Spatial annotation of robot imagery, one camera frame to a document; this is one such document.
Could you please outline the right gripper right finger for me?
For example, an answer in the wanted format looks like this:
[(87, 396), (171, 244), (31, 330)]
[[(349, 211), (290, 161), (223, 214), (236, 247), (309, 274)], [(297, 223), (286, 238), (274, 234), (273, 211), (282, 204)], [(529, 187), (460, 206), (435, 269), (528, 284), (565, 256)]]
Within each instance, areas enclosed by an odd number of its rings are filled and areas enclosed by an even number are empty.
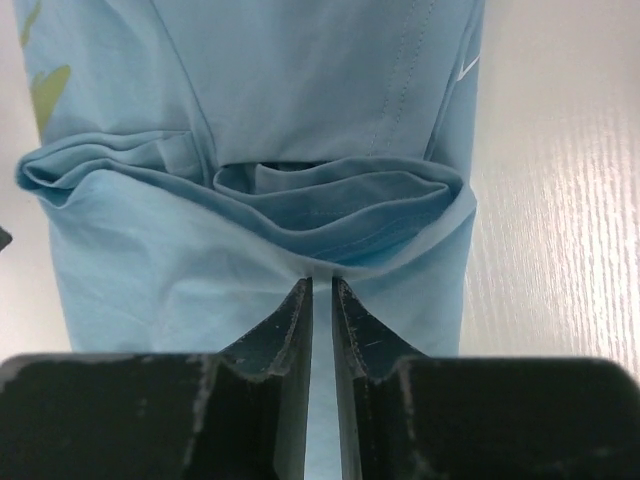
[(436, 358), (332, 282), (346, 479), (635, 479), (639, 387), (593, 358)]

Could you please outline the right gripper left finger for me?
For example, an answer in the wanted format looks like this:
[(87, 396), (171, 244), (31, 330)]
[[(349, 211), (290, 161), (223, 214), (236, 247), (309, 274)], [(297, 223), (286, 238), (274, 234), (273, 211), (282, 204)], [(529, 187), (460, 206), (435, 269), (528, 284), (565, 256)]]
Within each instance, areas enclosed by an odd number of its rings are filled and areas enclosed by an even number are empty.
[(5, 479), (300, 479), (313, 284), (217, 353), (31, 354), (1, 367)]

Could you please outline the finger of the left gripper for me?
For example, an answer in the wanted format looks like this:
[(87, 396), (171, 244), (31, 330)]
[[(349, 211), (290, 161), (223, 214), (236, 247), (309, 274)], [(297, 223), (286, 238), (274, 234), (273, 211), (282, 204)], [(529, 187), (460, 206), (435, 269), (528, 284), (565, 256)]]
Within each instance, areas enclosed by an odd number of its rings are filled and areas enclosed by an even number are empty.
[(3, 227), (0, 227), (0, 251), (3, 251), (12, 242), (12, 235)]

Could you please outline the light blue t shirt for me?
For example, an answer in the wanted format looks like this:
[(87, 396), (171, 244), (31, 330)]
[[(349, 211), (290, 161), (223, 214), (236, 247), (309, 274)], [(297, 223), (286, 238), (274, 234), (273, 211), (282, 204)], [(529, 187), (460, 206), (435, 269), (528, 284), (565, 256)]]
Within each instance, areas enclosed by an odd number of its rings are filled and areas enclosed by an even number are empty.
[(458, 352), (481, 1), (18, 1), (73, 350), (219, 350), (314, 280), (305, 475), (338, 479), (331, 280)]

